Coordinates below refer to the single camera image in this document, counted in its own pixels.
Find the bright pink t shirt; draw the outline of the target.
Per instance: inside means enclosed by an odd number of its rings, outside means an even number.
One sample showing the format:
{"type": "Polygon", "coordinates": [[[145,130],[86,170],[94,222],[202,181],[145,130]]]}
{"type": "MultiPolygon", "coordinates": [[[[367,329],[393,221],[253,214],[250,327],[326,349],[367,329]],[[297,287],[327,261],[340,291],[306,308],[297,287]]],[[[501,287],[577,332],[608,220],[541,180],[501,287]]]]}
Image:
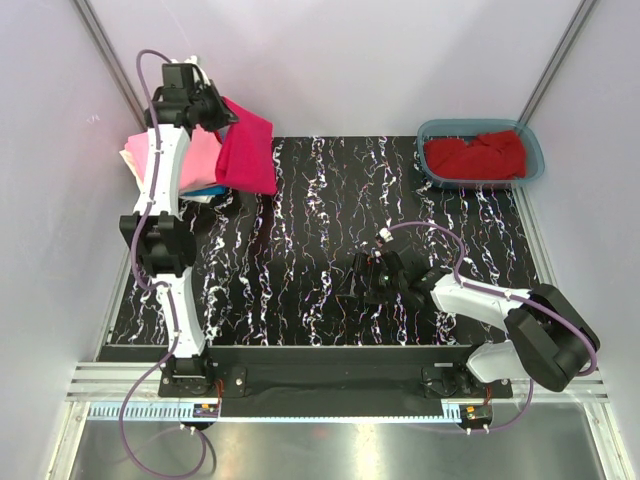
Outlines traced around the bright pink t shirt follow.
{"type": "Polygon", "coordinates": [[[227,97],[223,100],[238,121],[228,128],[222,141],[216,163],[217,183],[246,193],[275,195],[273,124],[227,97]]]}

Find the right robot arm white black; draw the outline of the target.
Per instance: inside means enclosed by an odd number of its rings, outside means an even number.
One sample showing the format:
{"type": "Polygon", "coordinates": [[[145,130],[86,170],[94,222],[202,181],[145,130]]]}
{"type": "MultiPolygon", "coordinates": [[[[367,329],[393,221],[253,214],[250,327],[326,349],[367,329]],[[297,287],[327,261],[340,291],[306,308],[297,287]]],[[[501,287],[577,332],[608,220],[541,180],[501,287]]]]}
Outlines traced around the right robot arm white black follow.
{"type": "Polygon", "coordinates": [[[356,254],[347,293],[368,304],[396,299],[464,316],[506,333],[501,343],[471,347],[454,371],[454,384],[476,396],[490,383],[527,377],[561,392],[597,366],[600,342],[567,298],[553,285],[531,290],[491,287],[454,272],[405,263],[393,251],[356,254]]]}

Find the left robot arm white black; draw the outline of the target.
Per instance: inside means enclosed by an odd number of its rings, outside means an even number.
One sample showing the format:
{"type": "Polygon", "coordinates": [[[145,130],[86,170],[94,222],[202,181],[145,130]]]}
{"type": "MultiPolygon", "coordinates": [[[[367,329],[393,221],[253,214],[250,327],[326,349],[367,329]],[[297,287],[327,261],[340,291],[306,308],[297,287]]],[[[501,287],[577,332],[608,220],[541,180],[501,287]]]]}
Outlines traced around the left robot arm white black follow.
{"type": "Polygon", "coordinates": [[[158,366],[160,396],[204,397],[221,381],[196,312],[192,273],[197,245],[179,213],[180,181],[196,130],[214,133],[237,117],[193,59],[163,64],[161,85],[146,95],[143,188],[119,228],[136,282],[156,296],[167,325],[168,351],[158,366]]]}

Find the folded light pink t shirt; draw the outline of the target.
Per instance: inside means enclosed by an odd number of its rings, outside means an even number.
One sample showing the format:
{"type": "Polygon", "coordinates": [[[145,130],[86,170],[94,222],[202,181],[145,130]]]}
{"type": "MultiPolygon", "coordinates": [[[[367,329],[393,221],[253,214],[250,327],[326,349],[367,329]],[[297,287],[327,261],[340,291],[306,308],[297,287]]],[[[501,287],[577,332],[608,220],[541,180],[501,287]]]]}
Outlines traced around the folded light pink t shirt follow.
{"type": "MultiPolygon", "coordinates": [[[[148,135],[130,136],[126,142],[148,148],[148,135]]],[[[197,127],[191,136],[180,178],[180,193],[206,188],[217,183],[216,165],[221,151],[216,135],[197,127]]]]}

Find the folded cream t shirt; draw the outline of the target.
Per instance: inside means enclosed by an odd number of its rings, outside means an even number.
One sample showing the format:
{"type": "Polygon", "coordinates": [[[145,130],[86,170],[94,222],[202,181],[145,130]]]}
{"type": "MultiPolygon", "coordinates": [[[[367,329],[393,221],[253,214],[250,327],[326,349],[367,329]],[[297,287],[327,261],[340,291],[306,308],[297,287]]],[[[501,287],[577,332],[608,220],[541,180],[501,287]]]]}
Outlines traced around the folded cream t shirt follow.
{"type": "Polygon", "coordinates": [[[144,189],[148,148],[146,146],[127,143],[119,154],[134,176],[138,190],[142,192],[144,189]]]}

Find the folded blue t shirt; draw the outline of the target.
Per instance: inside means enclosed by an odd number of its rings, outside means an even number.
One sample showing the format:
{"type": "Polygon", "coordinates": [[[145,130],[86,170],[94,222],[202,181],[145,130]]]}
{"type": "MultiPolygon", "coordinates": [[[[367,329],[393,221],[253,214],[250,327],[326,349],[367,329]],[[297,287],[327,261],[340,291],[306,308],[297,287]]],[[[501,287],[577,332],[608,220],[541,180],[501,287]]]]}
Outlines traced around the folded blue t shirt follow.
{"type": "Polygon", "coordinates": [[[211,185],[203,189],[194,190],[190,192],[183,192],[181,196],[189,199],[196,198],[196,197],[213,197],[213,196],[224,195],[227,193],[227,191],[228,191],[228,188],[226,186],[211,185]]]}

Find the black marble pattern mat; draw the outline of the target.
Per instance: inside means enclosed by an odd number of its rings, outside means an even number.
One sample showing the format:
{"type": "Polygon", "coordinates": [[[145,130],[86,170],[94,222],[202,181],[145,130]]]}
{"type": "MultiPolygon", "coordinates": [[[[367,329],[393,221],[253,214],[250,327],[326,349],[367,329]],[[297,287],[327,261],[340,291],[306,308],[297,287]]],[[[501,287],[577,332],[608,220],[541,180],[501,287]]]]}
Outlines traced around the black marble pattern mat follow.
{"type": "Polygon", "coordinates": [[[198,255],[193,290],[210,345],[381,346],[501,340],[499,330],[403,301],[360,305],[338,290],[383,227],[410,256],[501,287],[538,281],[509,191],[441,190],[411,137],[284,137],[278,191],[182,202],[198,255]]]}

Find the teal plastic basin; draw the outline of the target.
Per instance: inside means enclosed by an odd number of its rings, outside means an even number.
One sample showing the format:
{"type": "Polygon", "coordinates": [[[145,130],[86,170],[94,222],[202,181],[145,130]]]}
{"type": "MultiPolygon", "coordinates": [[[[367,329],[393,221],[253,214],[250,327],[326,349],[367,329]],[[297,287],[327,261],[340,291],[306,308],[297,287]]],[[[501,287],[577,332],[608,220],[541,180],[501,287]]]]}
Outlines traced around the teal plastic basin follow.
{"type": "Polygon", "coordinates": [[[545,163],[541,146],[535,134],[526,125],[508,119],[436,119],[421,125],[417,132],[416,145],[419,161],[426,178],[440,188],[454,189],[510,189],[538,179],[544,172],[545,163]],[[479,134],[501,131],[514,131],[522,141],[526,153],[527,174],[524,178],[514,180],[453,180],[434,174],[426,164],[423,151],[425,143],[436,138],[462,138],[471,140],[479,134]]]}

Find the dark red t shirt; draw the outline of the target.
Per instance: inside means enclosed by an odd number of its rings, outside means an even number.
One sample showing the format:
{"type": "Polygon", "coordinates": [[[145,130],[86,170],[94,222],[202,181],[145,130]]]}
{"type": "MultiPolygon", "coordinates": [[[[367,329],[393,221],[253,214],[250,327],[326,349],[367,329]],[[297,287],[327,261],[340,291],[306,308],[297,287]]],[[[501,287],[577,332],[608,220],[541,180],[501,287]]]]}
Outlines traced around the dark red t shirt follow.
{"type": "Polygon", "coordinates": [[[527,174],[527,153],[514,131],[479,134],[469,141],[436,138],[423,147],[426,164],[437,176],[453,180],[514,180],[527,174]]]}

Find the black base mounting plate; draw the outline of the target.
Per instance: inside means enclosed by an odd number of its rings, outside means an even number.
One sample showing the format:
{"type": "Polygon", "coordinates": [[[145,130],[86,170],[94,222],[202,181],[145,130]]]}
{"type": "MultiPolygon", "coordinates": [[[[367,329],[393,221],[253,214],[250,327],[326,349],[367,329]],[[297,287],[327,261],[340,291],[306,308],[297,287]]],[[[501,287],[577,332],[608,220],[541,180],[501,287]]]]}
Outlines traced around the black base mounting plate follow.
{"type": "Polygon", "coordinates": [[[222,399],[225,418],[425,419],[444,403],[482,401],[464,378],[467,346],[211,347],[169,360],[159,394],[222,399]]]}

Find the aluminium frame rail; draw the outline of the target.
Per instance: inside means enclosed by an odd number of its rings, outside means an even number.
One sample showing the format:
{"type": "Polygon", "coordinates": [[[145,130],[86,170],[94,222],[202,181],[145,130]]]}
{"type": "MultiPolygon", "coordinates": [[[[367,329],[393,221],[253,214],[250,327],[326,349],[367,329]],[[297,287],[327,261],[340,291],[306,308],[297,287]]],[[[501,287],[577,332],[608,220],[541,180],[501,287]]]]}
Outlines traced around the aluminium frame rail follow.
{"type": "Polygon", "coordinates": [[[147,363],[81,363],[52,479],[635,479],[600,375],[553,393],[502,380],[425,419],[239,418],[222,399],[163,398],[147,363]]]}

